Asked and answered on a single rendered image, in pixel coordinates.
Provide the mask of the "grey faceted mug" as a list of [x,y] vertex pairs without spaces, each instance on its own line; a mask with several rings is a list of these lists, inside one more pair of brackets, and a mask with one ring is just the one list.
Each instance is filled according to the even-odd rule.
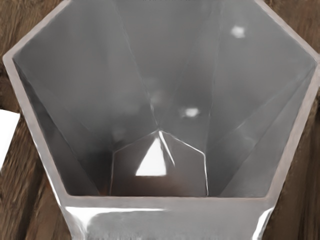
[[320,72],[263,0],[64,0],[3,63],[72,240],[261,240]]

